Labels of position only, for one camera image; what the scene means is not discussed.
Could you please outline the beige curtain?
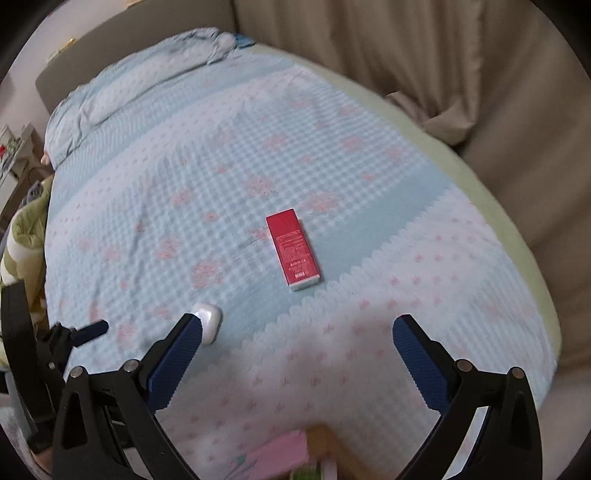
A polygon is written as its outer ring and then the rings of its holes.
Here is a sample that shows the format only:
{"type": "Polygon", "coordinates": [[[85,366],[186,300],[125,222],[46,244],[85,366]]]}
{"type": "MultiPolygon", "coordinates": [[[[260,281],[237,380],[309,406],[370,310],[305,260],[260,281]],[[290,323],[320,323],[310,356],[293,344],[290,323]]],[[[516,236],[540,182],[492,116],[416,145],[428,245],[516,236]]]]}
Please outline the beige curtain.
{"type": "Polygon", "coordinates": [[[239,1],[242,33],[403,108],[456,149],[533,251],[590,363],[590,79],[529,1],[239,1]]]}

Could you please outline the blue checked pillow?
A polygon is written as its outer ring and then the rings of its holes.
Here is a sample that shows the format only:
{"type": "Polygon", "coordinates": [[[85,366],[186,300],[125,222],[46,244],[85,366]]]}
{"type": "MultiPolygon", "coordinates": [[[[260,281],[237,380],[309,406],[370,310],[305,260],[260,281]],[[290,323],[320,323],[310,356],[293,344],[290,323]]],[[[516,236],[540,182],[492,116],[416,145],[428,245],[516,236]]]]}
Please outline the blue checked pillow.
{"type": "Polygon", "coordinates": [[[242,35],[214,27],[195,28],[168,37],[107,66],[71,91],[50,115],[44,153],[58,167],[100,124],[156,85],[219,62],[252,46],[242,35]]]}

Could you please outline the red rectangular box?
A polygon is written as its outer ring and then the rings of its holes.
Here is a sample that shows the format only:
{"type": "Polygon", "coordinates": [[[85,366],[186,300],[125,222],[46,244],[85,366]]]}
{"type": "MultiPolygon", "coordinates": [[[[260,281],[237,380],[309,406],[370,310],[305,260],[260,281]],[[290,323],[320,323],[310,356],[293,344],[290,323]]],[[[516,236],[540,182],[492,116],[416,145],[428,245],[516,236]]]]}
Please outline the red rectangular box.
{"type": "Polygon", "coordinates": [[[321,273],[294,209],[267,216],[266,225],[290,290],[301,290],[317,284],[321,273]]]}

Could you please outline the green mattress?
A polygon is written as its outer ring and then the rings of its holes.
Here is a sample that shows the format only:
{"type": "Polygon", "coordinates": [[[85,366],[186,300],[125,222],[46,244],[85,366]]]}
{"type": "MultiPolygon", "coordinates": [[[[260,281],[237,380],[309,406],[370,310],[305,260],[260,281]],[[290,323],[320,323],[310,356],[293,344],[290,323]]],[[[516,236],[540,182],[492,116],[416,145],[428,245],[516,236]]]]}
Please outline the green mattress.
{"type": "Polygon", "coordinates": [[[417,144],[425,154],[429,155],[434,163],[466,194],[496,233],[535,299],[538,310],[542,314],[554,356],[560,356],[562,334],[558,314],[533,253],[502,205],[475,172],[447,144],[422,131],[407,114],[381,95],[329,68],[264,44],[257,44],[253,47],[253,51],[287,58],[311,69],[335,88],[349,94],[363,106],[380,115],[386,122],[394,125],[405,138],[417,144]]]}

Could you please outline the pink patterned cardboard box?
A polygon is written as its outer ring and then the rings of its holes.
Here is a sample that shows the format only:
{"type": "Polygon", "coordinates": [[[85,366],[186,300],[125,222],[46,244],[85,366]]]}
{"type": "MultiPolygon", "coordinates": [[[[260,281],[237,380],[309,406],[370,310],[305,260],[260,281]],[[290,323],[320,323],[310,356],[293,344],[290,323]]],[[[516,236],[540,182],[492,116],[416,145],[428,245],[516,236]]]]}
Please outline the pink patterned cardboard box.
{"type": "Polygon", "coordinates": [[[379,478],[327,425],[315,425],[281,434],[240,455],[225,479],[290,479],[295,468],[322,459],[337,462],[339,479],[379,478]]]}

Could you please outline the grey headboard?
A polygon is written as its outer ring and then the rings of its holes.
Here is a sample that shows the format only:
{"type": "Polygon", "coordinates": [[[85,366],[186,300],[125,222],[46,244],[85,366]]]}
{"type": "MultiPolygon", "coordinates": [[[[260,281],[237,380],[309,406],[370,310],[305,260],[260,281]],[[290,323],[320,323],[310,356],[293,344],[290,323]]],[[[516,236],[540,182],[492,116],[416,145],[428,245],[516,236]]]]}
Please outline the grey headboard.
{"type": "Polygon", "coordinates": [[[107,66],[175,34],[198,27],[235,33],[229,0],[147,0],[106,20],[51,60],[35,81],[48,112],[107,66]]]}

